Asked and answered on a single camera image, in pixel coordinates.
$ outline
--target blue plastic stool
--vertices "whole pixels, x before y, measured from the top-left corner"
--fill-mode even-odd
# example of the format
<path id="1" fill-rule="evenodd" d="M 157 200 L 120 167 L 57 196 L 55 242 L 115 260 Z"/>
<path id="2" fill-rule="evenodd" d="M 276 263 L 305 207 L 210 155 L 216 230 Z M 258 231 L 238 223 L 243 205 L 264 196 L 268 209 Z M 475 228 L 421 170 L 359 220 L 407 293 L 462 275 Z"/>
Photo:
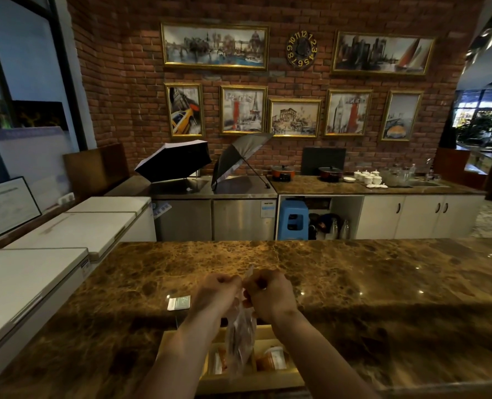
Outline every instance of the blue plastic stool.
<path id="1" fill-rule="evenodd" d="M 309 209 L 302 201 L 285 200 L 281 203 L 277 240 L 287 241 L 289 239 L 305 241 L 309 239 Z"/>

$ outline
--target framed certificate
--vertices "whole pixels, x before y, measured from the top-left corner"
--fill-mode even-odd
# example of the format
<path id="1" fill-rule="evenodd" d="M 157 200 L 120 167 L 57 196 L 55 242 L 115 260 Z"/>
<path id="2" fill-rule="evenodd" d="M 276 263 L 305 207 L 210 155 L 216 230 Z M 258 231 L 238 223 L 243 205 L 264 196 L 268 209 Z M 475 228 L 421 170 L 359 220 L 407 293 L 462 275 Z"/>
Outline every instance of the framed certificate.
<path id="1" fill-rule="evenodd" d="M 0 183 L 0 235 L 40 215 L 23 177 Z"/>

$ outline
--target person's left hand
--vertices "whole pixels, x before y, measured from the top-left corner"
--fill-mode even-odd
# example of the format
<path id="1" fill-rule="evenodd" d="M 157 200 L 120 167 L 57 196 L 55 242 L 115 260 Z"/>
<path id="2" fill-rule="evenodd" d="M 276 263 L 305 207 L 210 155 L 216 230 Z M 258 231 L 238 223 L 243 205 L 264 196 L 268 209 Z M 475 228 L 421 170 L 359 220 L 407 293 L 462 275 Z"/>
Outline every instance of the person's left hand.
<path id="1" fill-rule="evenodd" d="M 207 275 L 191 301 L 189 315 L 204 313 L 212 319 L 218 320 L 225 316 L 233 305 L 235 296 L 242 288 L 240 276 L 211 273 Z"/>

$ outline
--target green foliage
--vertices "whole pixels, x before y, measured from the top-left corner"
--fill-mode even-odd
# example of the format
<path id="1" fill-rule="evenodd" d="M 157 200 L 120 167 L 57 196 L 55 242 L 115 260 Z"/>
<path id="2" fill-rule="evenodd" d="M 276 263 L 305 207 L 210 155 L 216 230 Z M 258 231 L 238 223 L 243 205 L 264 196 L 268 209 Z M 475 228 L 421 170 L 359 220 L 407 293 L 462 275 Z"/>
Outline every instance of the green foliage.
<path id="1" fill-rule="evenodd" d="M 481 139 L 492 131 L 492 112 L 479 111 L 477 115 L 462 126 L 457 127 L 457 141 Z"/>

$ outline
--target white freezer lid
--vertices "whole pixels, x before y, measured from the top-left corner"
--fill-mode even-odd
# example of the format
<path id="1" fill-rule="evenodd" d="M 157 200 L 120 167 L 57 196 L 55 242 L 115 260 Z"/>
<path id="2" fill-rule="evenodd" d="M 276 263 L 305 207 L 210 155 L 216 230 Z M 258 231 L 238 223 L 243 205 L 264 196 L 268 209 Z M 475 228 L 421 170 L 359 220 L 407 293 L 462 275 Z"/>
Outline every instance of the white freezer lid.
<path id="1" fill-rule="evenodd" d="M 20 311 L 41 301 L 87 257 L 83 248 L 1 249 L 0 340 L 17 324 Z"/>
<path id="2" fill-rule="evenodd" d="M 4 249 L 87 248 L 91 261 L 97 261 L 135 217 L 135 213 L 63 213 Z"/>
<path id="3" fill-rule="evenodd" d="M 77 206 L 71 208 L 67 213 L 122 213 L 134 212 L 137 215 L 149 205 L 149 197 L 122 197 L 101 196 L 90 197 Z"/>

